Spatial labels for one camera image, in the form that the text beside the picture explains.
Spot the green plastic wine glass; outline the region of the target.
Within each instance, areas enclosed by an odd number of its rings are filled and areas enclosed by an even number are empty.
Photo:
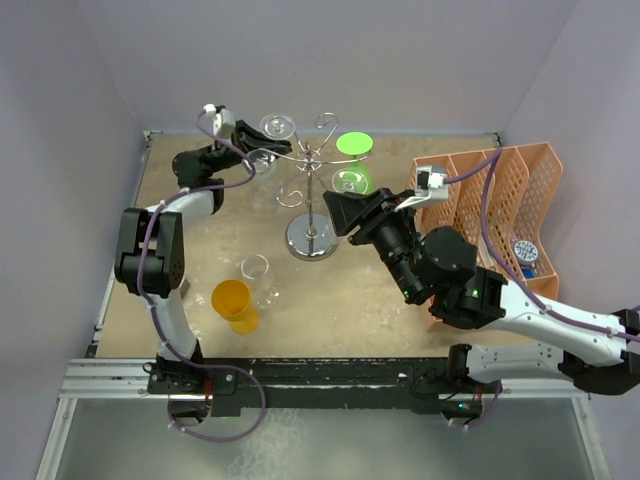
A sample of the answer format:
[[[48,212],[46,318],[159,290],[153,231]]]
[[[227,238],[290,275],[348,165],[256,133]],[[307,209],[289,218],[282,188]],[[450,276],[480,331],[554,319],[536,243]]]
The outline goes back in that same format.
[[[373,145],[373,138],[363,132],[344,133],[336,140],[337,150],[348,156],[350,162],[333,174],[332,189],[335,192],[369,194],[373,191],[371,174],[362,165]]]

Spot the orange plastic wine glass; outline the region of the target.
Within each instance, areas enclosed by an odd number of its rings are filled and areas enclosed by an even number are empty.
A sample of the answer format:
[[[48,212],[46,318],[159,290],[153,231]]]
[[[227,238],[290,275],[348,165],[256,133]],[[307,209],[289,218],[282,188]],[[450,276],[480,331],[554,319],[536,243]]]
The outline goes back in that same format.
[[[260,323],[260,313],[253,305],[249,287],[240,280],[219,283],[212,291],[211,304],[237,334],[250,334]]]

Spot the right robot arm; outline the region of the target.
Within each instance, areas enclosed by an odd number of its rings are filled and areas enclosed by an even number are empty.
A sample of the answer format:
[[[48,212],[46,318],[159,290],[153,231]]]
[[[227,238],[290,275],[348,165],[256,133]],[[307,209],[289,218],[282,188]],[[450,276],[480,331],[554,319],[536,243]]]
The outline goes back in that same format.
[[[516,333],[531,344],[450,348],[446,383],[456,391],[507,379],[557,379],[599,395],[622,395],[639,384],[639,356],[628,350],[639,315],[580,310],[527,296],[502,274],[477,265],[477,248],[450,226],[419,235],[414,210],[426,192],[323,195],[334,231],[353,246],[374,246],[406,303],[429,302],[432,316],[460,330]]]

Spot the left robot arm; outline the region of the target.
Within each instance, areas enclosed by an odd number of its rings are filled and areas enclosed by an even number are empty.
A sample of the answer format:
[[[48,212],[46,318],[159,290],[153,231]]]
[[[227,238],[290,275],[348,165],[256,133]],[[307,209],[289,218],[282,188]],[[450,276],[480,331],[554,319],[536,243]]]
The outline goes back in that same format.
[[[122,212],[114,275],[145,304],[159,339],[158,361],[176,362],[171,381],[184,392],[202,387],[206,369],[199,341],[182,306],[179,287],[185,271],[184,231],[216,214],[225,191],[257,176],[251,156],[280,158],[292,152],[287,140],[276,140],[238,120],[228,135],[216,132],[213,143],[176,154],[171,170],[179,191],[149,208]]]

